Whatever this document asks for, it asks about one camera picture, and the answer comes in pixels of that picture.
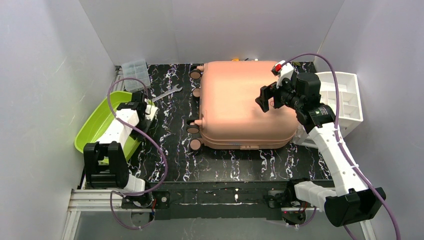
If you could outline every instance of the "clear plastic container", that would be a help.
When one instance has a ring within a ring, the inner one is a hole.
[[[147,88],[150,88],[150,78],[147,64],[144,59],[122,64],[124,78],[136,78],[141,80]],[[124,80],[125,90],[134,93],[144,89],[144,86],[136,80]]]

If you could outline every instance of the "suitcase shell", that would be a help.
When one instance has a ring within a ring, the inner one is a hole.
[[[275,61],[214,61],[204,64],[200,81],[201,143],[212,149],[277,149],[299,125],[293,109],[262,112],[255,98],[260,88],[278,80]]]

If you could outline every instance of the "transparent organizer box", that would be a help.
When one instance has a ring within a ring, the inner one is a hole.
[[[336,87],[330,71],[316,73],[321,81],[321,103],[329,105],[336,114]],[[340,101],[339,121],[341,136],[344,138],[363,120],[361,98],[356,74],[336,71]],[[299,124],[293,142],[297,145],[317,148],[314,141]]]
[[[122,73],[124,78],[136,78],[141,80],[147,88],[150,88],[150,78],[147,64],[144,59],[127,62],[122,64]],[[144,86],[136,80],[124,80],[125,90],[134,93],[144,89]]]

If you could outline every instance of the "gray floor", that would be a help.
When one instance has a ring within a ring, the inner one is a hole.
[[[123,222],[130,224],[130,213],[120,212]],[[135,225],[146,223],[147,214],[134,215]],[[282,222],[260,218],[173,219],[155,221],[144,230],[128,230],[115,222],[110,212],[82,212],[76,240],[350,240],[343,227],[334,227],[326,215],[317,213],[309,225],[295,230]],[[364,235],[359,223],[349,226],[358,240]]]

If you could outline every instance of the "white storage organizer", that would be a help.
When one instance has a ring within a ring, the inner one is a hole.
[[[321,102],[329,105],[336,114],[336,87],[330,71],[316,73],[321,81]],[[362,115],[361,98],[356,74],[336,71],[340,101],[339,121],[342,137],[346,137],[364,119]],[[299,124],[293,143],[317,148],[314,141],[307,135],[304,127]]]
[[[141,80],[147,88],[150,88],[150,78],[147,70],[147,64],[144,59],[122,64],[124,78],[136,78]],[[130,93],[140,91],[144,88],[143,84],[136,80],[124,80],[125,90]]]

